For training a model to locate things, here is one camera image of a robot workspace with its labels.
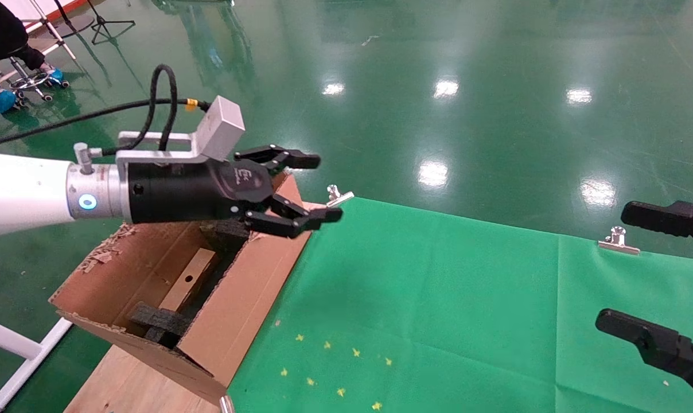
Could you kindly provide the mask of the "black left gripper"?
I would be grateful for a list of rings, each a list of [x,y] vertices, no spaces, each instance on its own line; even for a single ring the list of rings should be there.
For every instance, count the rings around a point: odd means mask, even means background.
[[[275,193],[274,178],[291,169],[316,169],[317,154],[277,145],[235,152],[234,161],[128,164],[132,223],[242,221],[253,232],[295,239],[339,222],[338,207],[305,209]]]

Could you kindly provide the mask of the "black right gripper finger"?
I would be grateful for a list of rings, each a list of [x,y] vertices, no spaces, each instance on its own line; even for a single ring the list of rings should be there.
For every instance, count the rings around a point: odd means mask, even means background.
[[[693,238],[693,203],[686,201],[675,201],[669,206],[631,201],[625,204],[620,220],[651,232]]]
[[[677,376],[693,388],[693,342],[689,337],[614,309],[602,309],[595,327],[632,343],[645,364]]]

